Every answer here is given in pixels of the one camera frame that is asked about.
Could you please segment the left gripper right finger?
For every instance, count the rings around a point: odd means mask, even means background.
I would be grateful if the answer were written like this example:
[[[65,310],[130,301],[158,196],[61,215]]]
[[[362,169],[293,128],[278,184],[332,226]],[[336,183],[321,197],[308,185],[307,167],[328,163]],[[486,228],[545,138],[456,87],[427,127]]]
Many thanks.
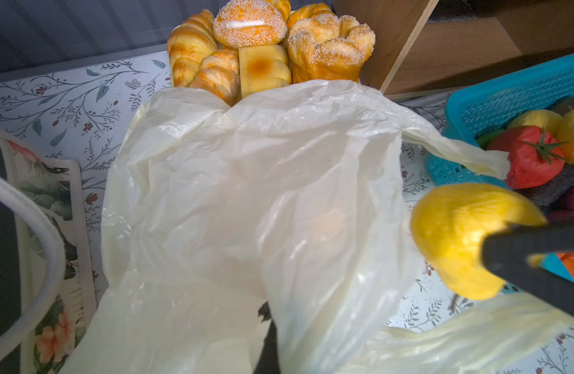
[[[563,265],[545,265],[563,252],[574,252],[574,220],[489,235],[481,261],[491,274],[574,317],[573,277]]]

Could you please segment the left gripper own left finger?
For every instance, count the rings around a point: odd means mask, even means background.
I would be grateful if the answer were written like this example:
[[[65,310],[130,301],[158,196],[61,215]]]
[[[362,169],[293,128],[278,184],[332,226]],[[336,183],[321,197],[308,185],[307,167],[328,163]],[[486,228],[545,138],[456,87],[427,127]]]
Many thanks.
[[[253,374],[280,374],[277,329],[267,302],[259,308],[258,315],[262,317],[263,322],[269,321],[270,327]]]

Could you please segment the yellow translucent plastic bag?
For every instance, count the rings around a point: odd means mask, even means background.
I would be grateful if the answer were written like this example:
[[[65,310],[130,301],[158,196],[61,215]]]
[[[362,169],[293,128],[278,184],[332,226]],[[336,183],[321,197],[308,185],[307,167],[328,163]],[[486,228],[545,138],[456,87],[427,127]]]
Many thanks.
[[[502,153],[449,140],[351,81],[234,106],[160,90],[109,170],[109,281],[65,373],[250,373],[268,304],[283,373],[492,373],[574,325],[531,295],[480,302],[426,332],[388,327],[424,261],[400,154],[424,146],[488,176]]]

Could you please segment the cream canvas tote bag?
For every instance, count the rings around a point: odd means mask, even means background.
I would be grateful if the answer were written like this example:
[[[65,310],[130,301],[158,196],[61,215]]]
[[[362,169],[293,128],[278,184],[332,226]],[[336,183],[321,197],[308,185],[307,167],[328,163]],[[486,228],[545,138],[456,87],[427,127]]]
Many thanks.
[[[0,177],[49,218],[65,253],[56,298],[42,320],[0,361],[0,373],[58,373],[96,310],[80,165],[60,154],[42,157],[0,130]],[[29,307],[45,275],[38,237],[0,204],[0,335]]]

